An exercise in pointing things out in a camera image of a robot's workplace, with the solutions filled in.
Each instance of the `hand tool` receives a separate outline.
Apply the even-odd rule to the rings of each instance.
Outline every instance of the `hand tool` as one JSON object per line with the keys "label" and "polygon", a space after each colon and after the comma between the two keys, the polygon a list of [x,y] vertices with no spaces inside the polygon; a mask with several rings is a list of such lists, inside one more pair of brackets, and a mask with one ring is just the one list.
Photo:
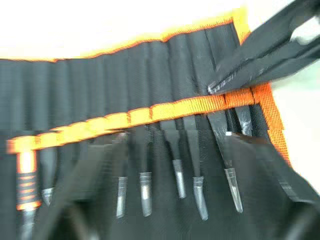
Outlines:
{"label": "hand tool", "polygon": [[[128,96],[128,72],[123,69],[128,64],[128,51],[123,50],[113,54],[112,61],[110,56],[105,55],[103,62],[106,69],[106,99],[107,105],[103,109],[107,109],[108,114],[118,112],[126,113],[129,110],[129,96]],[[119,156],[119,177],[118,177],[118,193],[116,204],[116,218],[122,218],[126,212],[126,195],[128,184],[128,145],[124,146],[123,151]]]}
{"label": "hand tool", "polygon": [[[177,89],[173,92],[174,100],[192,98],[197,89],[193,80],[193,64],[188,49],[187,36],[181,34],[171,39],[169,49],[173,53],[169,59],[172,89]],[[203,192],[204,177],[201,176],[199,133],[196,118],[194,115],[185,116],[182,118],[182,122],[193,166],[193,194],[200,217],[203,221],[206,221],[209,214]]]}
{"label": "hand tool", "polygon": [[47,206],[50,205],[55,185],[57,171],[57,150],[48,147],[38,151],[42,172],[42,198]]}
{"label": "hand tool", "polygon": [[97,196],[105,184],[106,168],[127,144],[127,133],[119,132],[97,137],[87,150],[82,149],[72,171],[57,183],[54,204],[39,209],[33,239],[49,239],[64,210],[74,202],[88,202]]}
{"label": "hand tool", "polygon": [[151,167],[149,164],[149,146],[152,142],[150,128],[147,125],[137,126],[134,129],[135,152],[139,156],[139,181],[141,191],[141,205],[143,216],[152,213],[152,191],[151,191]]}
{"label": "hand tool", "polygon": [[243,206],[242,206],[240,193],[238,189],[236,172],[235,172],[235,169],[233,168],[232,159],[227,154],[228,148],[226,147],[226,143],[225,143],[225,136],[229,135],[226,113],[225,111],[217,111],[212,115],[212,117],[209,117],[209,120],[215,135],[216,142],[221,152],[221,156],[223,160],[222,164],[224,166],[224,172],[228,180],[228,184],[229,184],[235,209],[237,210],[238,213],[242,213]]}
{"label": "hand tool", "polygon": [[17,203],[16,209],[22,211],[23,225],[20,237],[31,240],[37,208],[41,205],[38,193],[37,156],[35,150],[17,153]]}
{"label": "hand tool", "polygon": [[223,94],[280,79],[319,59],[319,16],[319,0],[292,2],[217,65],[208,92]]}
{"label": "hand tool", "polygon": [[[169,49],[162,42],[154,42],[150,45],[149,59],[150,73],[150,98],[151,104],[171,103],[174,101],[172,93],[172,79],[169,66]],[[176,179],[177,191],[180,199],[186,197],[184,182],[183,160],[181,159],[179,142],[180,132],[177,130],[175,120],[160,121],[160,129],[163,132],[170,155]]]}

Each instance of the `metal tip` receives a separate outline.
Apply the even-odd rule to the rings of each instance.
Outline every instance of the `metal tip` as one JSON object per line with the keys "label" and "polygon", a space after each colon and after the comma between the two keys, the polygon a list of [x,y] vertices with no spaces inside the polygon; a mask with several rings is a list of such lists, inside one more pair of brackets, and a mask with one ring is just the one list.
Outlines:
{"label": "metal tip", "polygon": [[249,136],[249,137],[252,136],[252,130],[251,129],[243,129],[241,132],[245,136]]}
{"label": "metal tip", "polygon": [[173,162],[173,167],[174,167],[174,173],[175,173],[176,185],[178,188],[179,198],[184,199],[187,196],[187,194],[186,194],[186,189],[185,189],[182,161],[181,161],[181,159],[175,159],[172,162]]}
{"label": "metal tip", "polygon": [[51,203],[53,191],[54,191],[54,187],[42,190],[42,197],[47,206],[49,206]]}
{"label": "metal tip", "polygon": [[23,210],[23,225],[22,225],[22,233],[21,239],[22,240],[31,240],[33,235],[33,228],[34,228],[34,220],[36,215],[36,209],[26,209]]}
{"label": "metal tip", "polygon": [[193,177],[193,193],[196,206],[203,221],[208,220],[208,210],[203,192],[204,177]]}
{"label": "metal tip", "polygon": [[141,205],[144,217],[152,213],[151,172],[140,173]]}
{"label": "metal tip", "polygon": [[126,210],[126,193],[127,193],[127,182],[126,176],[119,177],[118,180],[118,199],[116,203],[116,218],[122,218],[125,215]]}
{"label": "metal tip", "polygon": [[224,171],[229,183],[229,188],[231,191],[235,209],[238,213],[241,214],[244,211],[244,208],[242,206],[241,197],[239,193],[239,188],[238,188],[238,183],[236,178],[236,171],[234,168],[227,168]]}
{"label": "metal tip", "polygon": [[212,87],[212,85],[209,85],[207,88],[209,94],[214,94],[214,92],[212,91]]}

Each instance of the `orange webbing strap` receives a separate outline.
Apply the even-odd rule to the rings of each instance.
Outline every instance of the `orange webbing strap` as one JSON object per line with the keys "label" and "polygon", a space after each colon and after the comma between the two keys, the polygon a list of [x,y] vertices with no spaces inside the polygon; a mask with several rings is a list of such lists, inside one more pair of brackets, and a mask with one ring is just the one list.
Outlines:
{"label": "orange webbing strap", "polygon": [[54,132],[36,136],[19,136],[8,141],[10,153],[22,153],[27,150],[62,146],[105,134],[115,133],[121,129],[138,125],[151,124],[162,120],[208,114],[219,110],[254,104],[254,96],[250,89],[241,89],[225,96],[198,96],[175,102],[156,104],[129,112],[119,112],[103,117],[76,122],[68,126],[52,129]]}
{"label": "orange webbing strap", "polygon": [[[232,23],[236,29],[240,43],[243,43],[250,34],[247,23],[247,10],[238,8],[231,13],[219,17],[209,18],[195,24],[172,28],[161,34],[145,34],[132,41],[121,43],[111,48],[101,49],[78,58],[93,58],[102,54],[110,54],[122,49],[136,46],[142,42],[163,41],[178,35],[209,29]],[[10,153],[21,153],[26,149],[39,150],[49,147],[62,146],[97,136],[110,134],[125,128],[151,124],[162,120],[177,119],[195,114],[208,114],[219,110],[235,108],[245,105],[260,104],[268,126],[268,134],[273,145],[289,163],[288,151],[283,135],[283,125],[280,114],[273,99],[269,84],[250,89],[242,89],[227,93],[225,96],[198,96],[175,102],[167,102],[106,116],[76,122],[68,126],[55,129],[56,132],[42,133],[37,136],[20,136],[8,141]]]}
{"label": "orange webbing strap", "polygon": [[291,166],[280,113],[272,95],[270,83],[252,88],[254,101],[259,103],[268,126],[268,135],[272,144]]}

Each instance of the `screwdriver handle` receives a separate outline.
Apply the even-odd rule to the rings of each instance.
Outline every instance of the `screwdriver handle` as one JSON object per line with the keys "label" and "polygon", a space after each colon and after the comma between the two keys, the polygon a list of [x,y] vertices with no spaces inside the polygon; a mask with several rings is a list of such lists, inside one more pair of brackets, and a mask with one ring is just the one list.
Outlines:
{"label": "screwdriver handle", "polygon": [[17,210],[31,210],[41,205],[38,193],[37,157],[35,150],[17,153]]}

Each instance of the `white surface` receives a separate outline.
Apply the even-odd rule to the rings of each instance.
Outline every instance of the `white surface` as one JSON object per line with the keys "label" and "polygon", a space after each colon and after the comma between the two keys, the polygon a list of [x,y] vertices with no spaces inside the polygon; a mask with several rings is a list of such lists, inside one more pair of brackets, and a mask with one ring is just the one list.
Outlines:
{"label": "white surface", "polygon": [[[244,3],[253,31],[293,0],[11,0],[0,5],[0,56],[75,57],[143,33],[213,17]],[[320,192],[319,62],[272,84],[293,168]]]}

